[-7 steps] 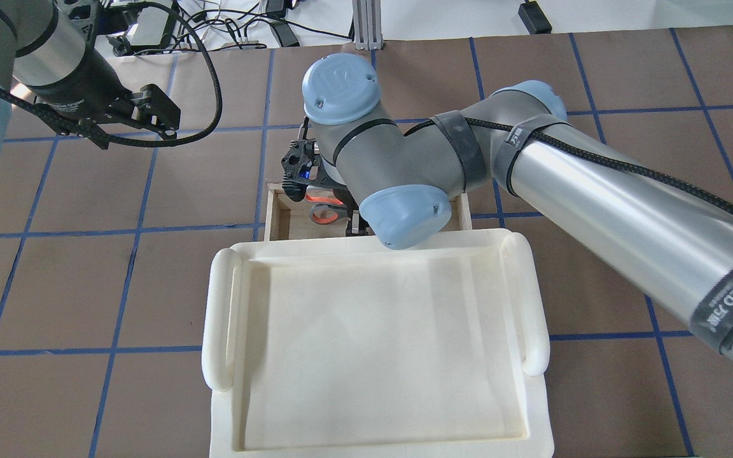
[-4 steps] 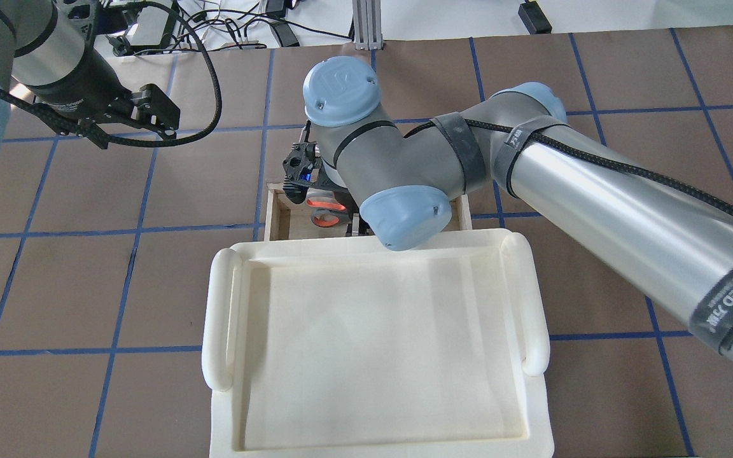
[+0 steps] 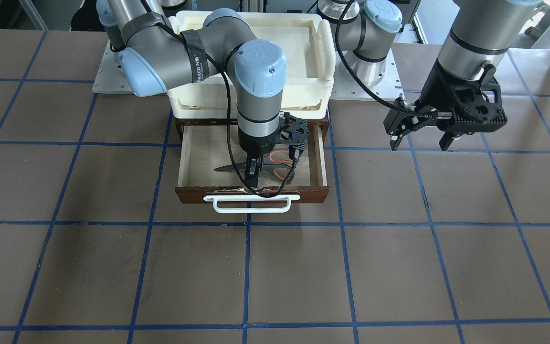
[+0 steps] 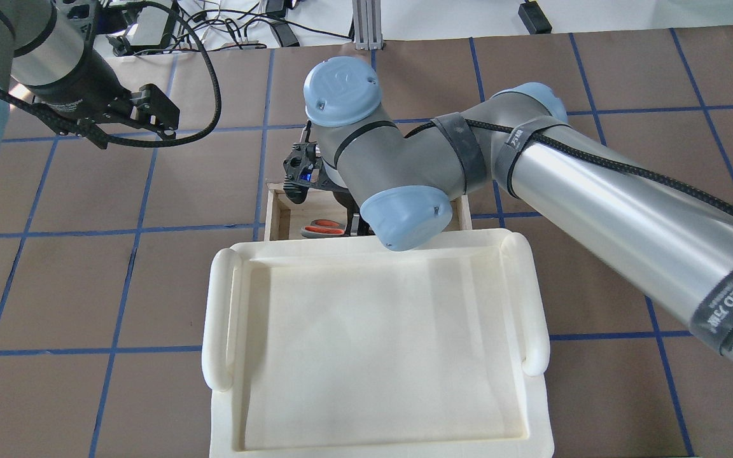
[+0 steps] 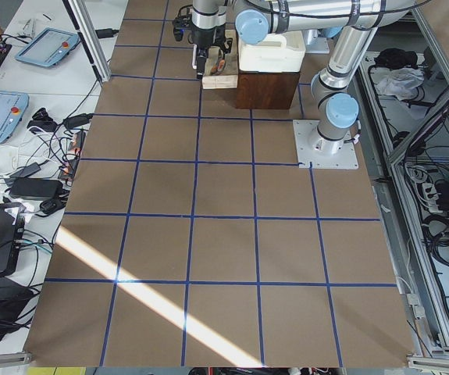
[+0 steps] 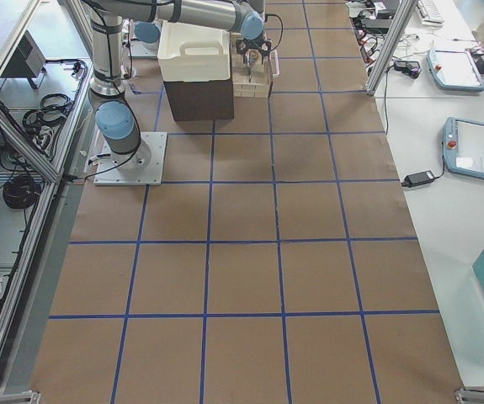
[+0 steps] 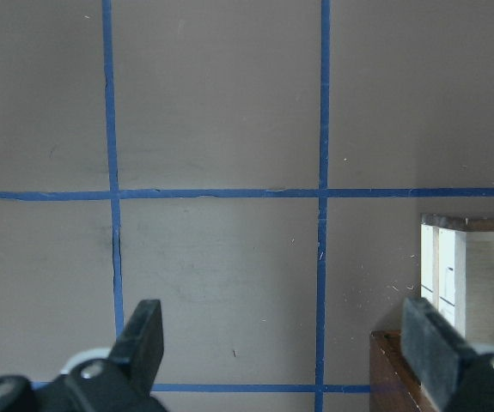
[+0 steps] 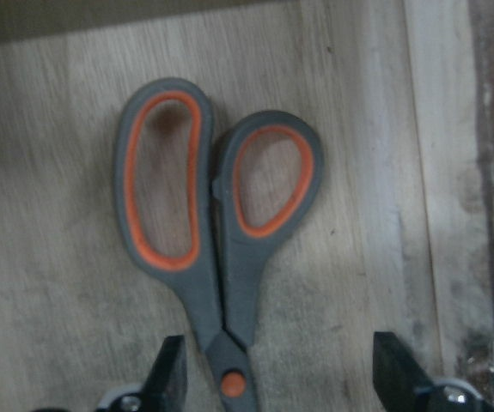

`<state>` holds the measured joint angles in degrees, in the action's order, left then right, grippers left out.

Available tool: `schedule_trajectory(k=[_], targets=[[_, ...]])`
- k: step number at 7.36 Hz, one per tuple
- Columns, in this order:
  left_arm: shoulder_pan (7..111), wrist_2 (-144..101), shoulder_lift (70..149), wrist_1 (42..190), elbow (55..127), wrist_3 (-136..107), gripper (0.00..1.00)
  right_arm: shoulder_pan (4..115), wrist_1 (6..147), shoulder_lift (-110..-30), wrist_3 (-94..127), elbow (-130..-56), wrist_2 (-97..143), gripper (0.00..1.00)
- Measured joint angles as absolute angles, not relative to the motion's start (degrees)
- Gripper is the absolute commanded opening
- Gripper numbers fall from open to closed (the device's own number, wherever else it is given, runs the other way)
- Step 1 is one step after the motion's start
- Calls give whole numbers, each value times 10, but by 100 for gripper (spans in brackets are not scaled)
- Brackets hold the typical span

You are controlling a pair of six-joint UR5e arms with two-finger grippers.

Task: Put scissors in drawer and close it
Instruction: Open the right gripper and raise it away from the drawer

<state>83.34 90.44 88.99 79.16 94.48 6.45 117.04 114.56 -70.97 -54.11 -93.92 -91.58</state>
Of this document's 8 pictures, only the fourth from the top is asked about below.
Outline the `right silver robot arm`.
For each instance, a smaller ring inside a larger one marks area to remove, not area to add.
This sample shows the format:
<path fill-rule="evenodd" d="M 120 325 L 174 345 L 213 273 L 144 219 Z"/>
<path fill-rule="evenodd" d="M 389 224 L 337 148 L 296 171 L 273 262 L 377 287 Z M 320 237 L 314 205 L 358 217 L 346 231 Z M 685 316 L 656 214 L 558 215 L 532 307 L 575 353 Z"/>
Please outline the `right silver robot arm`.
<path fill-rule="evenodd" d="M 313 67 L 303 95 L 323 168 L 388 249 L 428 242 L 451 200 L 493 179 L 733 362 L 733 205 L 573 130 L 548 86 L 502 90 L 409 134 L 352 56 Z"/>

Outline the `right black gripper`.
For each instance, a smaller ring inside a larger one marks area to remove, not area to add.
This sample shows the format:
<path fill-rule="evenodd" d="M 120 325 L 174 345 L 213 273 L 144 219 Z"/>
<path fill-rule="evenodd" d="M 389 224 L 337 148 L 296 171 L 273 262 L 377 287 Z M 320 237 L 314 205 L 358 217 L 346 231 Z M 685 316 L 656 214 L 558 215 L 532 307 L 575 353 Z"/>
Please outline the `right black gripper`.
<path fill-rule="evenodd" d="M 367 221 L 361 215 L 361 209 L 348 188 L 341 186 L 333 180 L 333 172 L 337 171 L 328 166 L 323 159 L 316 159 L 313 166 L 313 172 L 318 176 L 313 179 L 311 177 L 311 188 L 322 191 L 330 191 L 333 193 L 335 200 L 342 205 L 348 214 L 348 223 L 346 224 L 346 235 L 348 237 L 366 237 Z"/>

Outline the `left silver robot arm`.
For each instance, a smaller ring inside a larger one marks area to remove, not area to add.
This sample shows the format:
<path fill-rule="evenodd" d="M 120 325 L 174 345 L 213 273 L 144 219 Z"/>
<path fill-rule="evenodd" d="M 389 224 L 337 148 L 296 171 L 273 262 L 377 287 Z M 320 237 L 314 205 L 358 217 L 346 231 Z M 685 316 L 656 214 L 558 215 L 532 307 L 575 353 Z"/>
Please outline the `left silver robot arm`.
<path fill-rule="evenodd" d="M 38 98 L 37 117 L 55 134 L 108 123 L 151 129 L 134 116 L 130 90 L 53 1 L 0 1 L 0 90 L 11 81 Z M 11 109 L 0 96 L 0 145 Z"/>

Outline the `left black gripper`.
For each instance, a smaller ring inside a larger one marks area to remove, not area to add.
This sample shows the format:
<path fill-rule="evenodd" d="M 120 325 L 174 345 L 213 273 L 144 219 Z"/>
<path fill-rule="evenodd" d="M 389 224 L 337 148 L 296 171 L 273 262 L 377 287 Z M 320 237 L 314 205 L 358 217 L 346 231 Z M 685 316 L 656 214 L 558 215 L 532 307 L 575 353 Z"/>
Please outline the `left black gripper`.
<path fill-rule="evenodd" d="M 103 134 L 101 124 L 150 130 L 149 116 L 137 115 L 133 92 L 82 38 L 46 38 L 32 50 L 32 106 L 56 134 L 73 127 Z"/>

